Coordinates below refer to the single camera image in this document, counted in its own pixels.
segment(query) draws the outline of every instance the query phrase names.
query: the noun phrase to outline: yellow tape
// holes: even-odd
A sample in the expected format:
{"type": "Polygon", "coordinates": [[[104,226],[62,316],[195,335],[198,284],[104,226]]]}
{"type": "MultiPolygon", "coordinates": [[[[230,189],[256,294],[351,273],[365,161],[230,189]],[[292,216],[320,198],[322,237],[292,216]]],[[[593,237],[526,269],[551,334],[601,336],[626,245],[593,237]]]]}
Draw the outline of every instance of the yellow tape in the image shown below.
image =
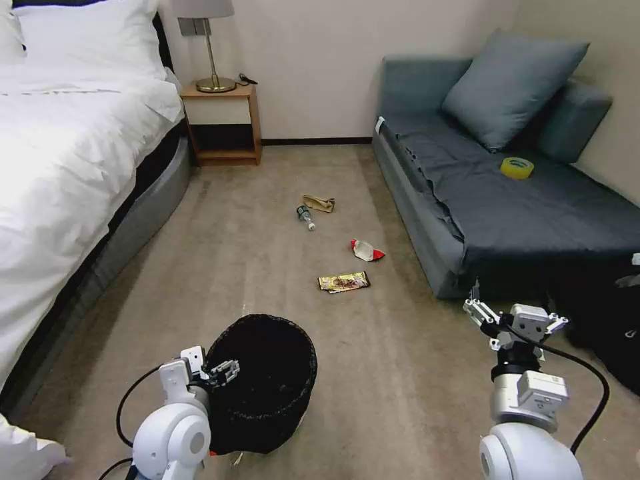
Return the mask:
{"type": "Polygon", "coordinates": [[[507,177],[516,180],[525,180],[531,176],[533,164],[529,160],[517,157],[505,158],[500,171],[507,177]]]}

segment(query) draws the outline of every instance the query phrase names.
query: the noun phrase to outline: gray sofa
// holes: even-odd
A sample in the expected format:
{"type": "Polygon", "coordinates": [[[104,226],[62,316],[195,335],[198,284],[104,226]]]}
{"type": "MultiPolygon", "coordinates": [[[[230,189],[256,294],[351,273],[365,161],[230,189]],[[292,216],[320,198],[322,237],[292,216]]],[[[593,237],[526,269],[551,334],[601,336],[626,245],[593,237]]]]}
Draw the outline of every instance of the gray sofa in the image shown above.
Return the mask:
{"type": "Polygon", "coordinates": [[[509,296],[532,286],[513,292],[514,272],[540,281],[542,270],[556,273],[551,266],[577,274],[590,261],[630,265],[640,252],[640,209],[569,165],[610,96],[570,81],[505,152],[490,153],[439,110],[470,63],[392,57],[382,66],[376,118],[386,122],[373,148],[434,294],[466,297],[480,272],[490,296],[509,296]],[[507,156],[533,160],[532,177],[504,177],[507,156]]]}

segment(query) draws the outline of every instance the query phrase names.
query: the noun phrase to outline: beige carpet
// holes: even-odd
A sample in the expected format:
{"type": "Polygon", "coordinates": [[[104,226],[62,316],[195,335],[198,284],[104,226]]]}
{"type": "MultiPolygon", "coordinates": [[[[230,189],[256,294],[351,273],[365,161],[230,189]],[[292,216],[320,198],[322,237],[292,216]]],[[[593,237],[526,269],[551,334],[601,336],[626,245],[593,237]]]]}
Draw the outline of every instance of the beige carpet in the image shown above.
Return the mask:
{"type": "MultiPolygon", "coordinates": [[[[127,386],[183,348],[208,347],[251,312],[284,316],[311,336],[319,374],[309,411],[278,451],[245,455],[237,467],[234,455],[209,459],[200,478],[482,478],[477,449],[491,427],[494,355],[460,302],[431,294],[365,146],[272,147],[260,167],[195,174],[171,220],[94,308],[29,411],[25,426],[64,442],[75,459],[52,478],[95,479],[129,456],[113,420],[127,386]],[[314,213],[313,233],[295,216],[303,193],[337,199],[334,213],[314,213]],[[387,257],[358,260],[352,237],[387,257]],[[317,289],[320,275],[362,269],[369,289],[317,289]]],[[[551,358],[545,370],[569,382],[573,398],[559,416],[558,437],[570,442],[596,405],[599,384],[563,359],[551,358]]],[[[612,388],[578,455],[586,479],[640,476],[640,402],[615,381],[612,388]]],[[[128,404],[128,435],[160,404],[152,377],[128,404]]]]}

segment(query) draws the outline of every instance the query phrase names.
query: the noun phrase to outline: power cord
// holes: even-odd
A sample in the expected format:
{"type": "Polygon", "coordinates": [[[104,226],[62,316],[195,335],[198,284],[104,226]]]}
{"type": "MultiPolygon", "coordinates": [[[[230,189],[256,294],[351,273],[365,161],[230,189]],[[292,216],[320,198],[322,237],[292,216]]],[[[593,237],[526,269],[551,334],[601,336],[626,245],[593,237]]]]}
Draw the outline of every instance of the power cord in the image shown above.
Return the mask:
{"type": "Polygon", "coordinates": [[[133,383],[133,385],[129,387],[127,392],[122,397],[122,400],[120,400],[120,404],[118,405],[118,411],[115,414],[115,429],[118,432],[118,437],[120,437],[120,440],[122,440],[122,442],[128,447],[133,447],[133,442],[131,440],[129,440],[125,436],[125,434],[122,432],[122,424],[120,422],[121,416],[122,416],[122,409],[124,408],[125,402],[129,398],[131,392],[133,392],[136,389],[136,387],[138,385],[140,385],[148,376],[150,376],[152,373],[158,371],[159,369],[160,369],[160,365],[158,365],[157,367],[152,368],[151,370],[146,372],[142,377],[138,378],[138,380],[136,380],[133,383]]]}
{"type": "Polygon", "coordinates": [[[100,478],[98,478],[98,480],[105,480],[105,478],[107,478],[108,474],[110,474],[112,471],[116,470],[116,468],[118,468],[120,465],[124,465],[125,463],[130,463],[132,461],[133,461],[133,458],[131,458],[131,457],[126,458],[126,459],[122,459],[120,461],[117,461],[112,466],[110,466],[108,469],[106,469],[105,472],[102,475],[100,475],[100,478]]]}
{"type": "Polygon", "coordinates": [[[256,82],[256,80],[251,80],[244,73],[241,73],[240,75],[238,75],[238,78],[240,78],[240,81],[236,81],[236,84],[242,85],[243,87],[247,87],[249,85],[257,85],[258,84],[258,82],[256,82]]]}
{"type": "Polygon", "coordinates": [[[609,397],[611,396],[611,388],[609,387],[609,382],[607,382],[607,379],[605,378],[605,376],[602,373],[600,373],[589,362],[584,361],[581,358],[578,358],[578,357],[576,357],[576,356],[574,356],[574,355],[572,355],[570,353],[566,353],[566,352],[564,352],[562,350],[558,350],[556,348],[549,347],[548,345],[544,345],[542,343],[539,343],[539,342],[536,342],[534,340],[528,339],[524,335],[522,335],[520,332],[516,331],[509,324],[505,324],[505,325],[508,328],[508,330],[512,334],[514,334],[516,337],[518,337],[520,340],[523,340],[523,341],[525,341],[527,343],[530,343],[530,344],[538,347],[540,350],[544,350],[544,351],[548,351],[550,353],[554,353],[555,355],[558,355],[559,357],[566,358],[567,360],[571,360],[573,362],[576,362],[578,365],[582,365],[584,368],[586,368],[592,374],[594,374],[596,377],[598,377],[598,380],[600,380],[600,383],[602,383],[602,398],[600,399],[600,403],[598,403],[598,406],[595,409],[595,411],[593,412],[591,418],[589,419],[587,424],[584,426],[584,428],[582,428],[582,430],[580,430],[580,433],[578,433],[578,436],[575,438],[575,440],[571,444],[571,453],[575,455],[575,452],[578,450],[578,447],[582,443],[582,440],[584,440],[585,437],[587,436],[587,434],[591,431],[591,429],[593,428],[595,423],[598,421],[598,419],[602,415],[602,412],[604,411],[605,407],[607,406],[607,402],[609,401],[609,397]]]}
{"type": "MultiPolygon", "coordinates": [[[[133,392],[136,389],[136,387],[140,385],[147,377],[149,377],[154,372],[158,371],[159,368],[160,368],[160,365],[152,368],[151,370],[146,372],[142,377],[138,378],[138,380],[136,380],[132,384],[132,386],[130,386],[128,390],[125,392],[124,396],[122,397],[122,400],[120,400],[120,404],[118,405],[118,411],[115,414],[115,429],[118,432],[118,437],[120,437],[120,440],[122,440],[122,442],[128,447],[133,447],[133,442],[125,436],[124,432],[122,432],[122,424],[121,424],[122,410],[125,406],[125,402],[129,398],[131,392],[133,392]]],[[[106,469],[105,472],[102,475],[100,475],[100,478],[98,478],[98,480],[104,480],[104,478],[106,478],[106,476],[108,476],[108,474],[110,474],[113,470],[118,468],[120,465],[123,465],[128,462],[133,462],[133,458],[130,457],[130,458],[125,458],[120,461],[117,461],[108,469],[106,469]]],[[[133,480],[136,477],[136,475],[137,475],[137,469],[135,467],[132,467],[129,470],[129,474],[127,474],[126,480],[129,480],[129,479],[133,480]]]]}

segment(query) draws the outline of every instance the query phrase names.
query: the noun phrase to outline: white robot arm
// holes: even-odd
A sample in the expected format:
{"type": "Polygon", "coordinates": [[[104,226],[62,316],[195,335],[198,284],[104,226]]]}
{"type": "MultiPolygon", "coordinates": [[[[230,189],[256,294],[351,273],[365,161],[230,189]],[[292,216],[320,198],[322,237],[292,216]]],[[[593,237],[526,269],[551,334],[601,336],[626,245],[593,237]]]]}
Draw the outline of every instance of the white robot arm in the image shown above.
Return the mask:
{"type": "Polygon", "coordinates": [[[571,450],[550,433],[557,429],[556,411],[569,399],[564,379],[539,371],[541,342],[568,323],[538,307],[516,304],[508,316],[496,315],[486,304],[467,300],[464,310],[491,340],[498,364],[491,371],[494,384],[491,417],[496,426],[480,442],[480,461],[487,480],[583,480],[571,450]]]}
{"type": "Polygon", "coordinates": [[[138,479],[193,480],[209,452],[209,395],[194,380],[211,388],[238,375],[237,361],[204,371],[202,347],[180,352],[180,358],[159,368],[165,405],[144,420],[133,440],[133,467],[138,479]]]}

